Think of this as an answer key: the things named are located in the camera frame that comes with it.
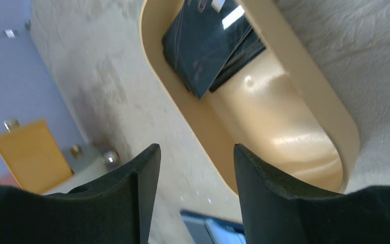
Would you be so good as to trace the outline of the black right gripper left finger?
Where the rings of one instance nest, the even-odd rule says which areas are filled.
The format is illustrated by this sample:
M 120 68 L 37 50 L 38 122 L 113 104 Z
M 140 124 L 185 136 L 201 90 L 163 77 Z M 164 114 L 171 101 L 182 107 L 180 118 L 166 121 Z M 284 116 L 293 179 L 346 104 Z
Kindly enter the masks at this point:
M 67 193 L 0 186 L 0 243 L 148 243 L 161 149 Z

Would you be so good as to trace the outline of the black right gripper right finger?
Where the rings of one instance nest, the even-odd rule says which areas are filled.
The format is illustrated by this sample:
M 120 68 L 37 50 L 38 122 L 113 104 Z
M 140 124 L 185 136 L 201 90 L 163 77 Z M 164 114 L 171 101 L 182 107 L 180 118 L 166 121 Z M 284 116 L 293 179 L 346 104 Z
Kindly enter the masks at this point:
M 248 243 L 390 243 L 390 186 L 340 194 L 303 182 L 234 146 Z

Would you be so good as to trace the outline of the blue leather card holder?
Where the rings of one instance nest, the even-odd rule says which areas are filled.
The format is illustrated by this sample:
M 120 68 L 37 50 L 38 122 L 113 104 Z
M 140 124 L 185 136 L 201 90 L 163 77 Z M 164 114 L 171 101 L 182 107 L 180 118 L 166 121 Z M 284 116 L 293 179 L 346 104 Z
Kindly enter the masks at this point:
M 180 214 L 194 243 L 246 243 L 244 227 L 240 223 L 187 210 L 181 210 Z

